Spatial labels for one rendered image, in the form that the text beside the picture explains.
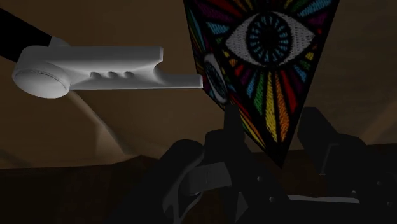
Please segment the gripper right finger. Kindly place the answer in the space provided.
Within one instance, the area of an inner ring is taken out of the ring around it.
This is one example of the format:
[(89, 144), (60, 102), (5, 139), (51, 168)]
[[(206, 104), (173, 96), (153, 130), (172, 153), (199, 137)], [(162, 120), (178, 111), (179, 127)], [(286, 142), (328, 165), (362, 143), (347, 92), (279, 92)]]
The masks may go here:
[(302, 111), (297, 136), (329, 195), (301, 201), (319, 224), (397, 224), (397, 157), (339, 133), (315, 107)]

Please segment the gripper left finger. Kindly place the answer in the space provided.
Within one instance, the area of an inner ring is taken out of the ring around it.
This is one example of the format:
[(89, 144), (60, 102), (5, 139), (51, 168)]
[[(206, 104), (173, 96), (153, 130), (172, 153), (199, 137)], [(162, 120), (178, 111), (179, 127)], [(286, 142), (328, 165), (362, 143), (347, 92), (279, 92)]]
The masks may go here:
[(114, 224), (182, 224), (208, 190), (223, 194), (231, 224), (284, 224), (289, 197), (244, 142), (239, 110), (225, 109), (224, 126), (205, 143), (172, 144), (114, 211)]

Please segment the eye patterned robot stand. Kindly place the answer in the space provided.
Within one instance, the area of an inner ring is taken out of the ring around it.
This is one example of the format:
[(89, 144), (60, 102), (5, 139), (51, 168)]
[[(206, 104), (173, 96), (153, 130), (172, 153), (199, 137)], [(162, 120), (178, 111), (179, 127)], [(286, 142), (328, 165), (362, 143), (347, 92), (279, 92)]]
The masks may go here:
[(183, 0), (195, 68), (282, 165), (340, 0)]

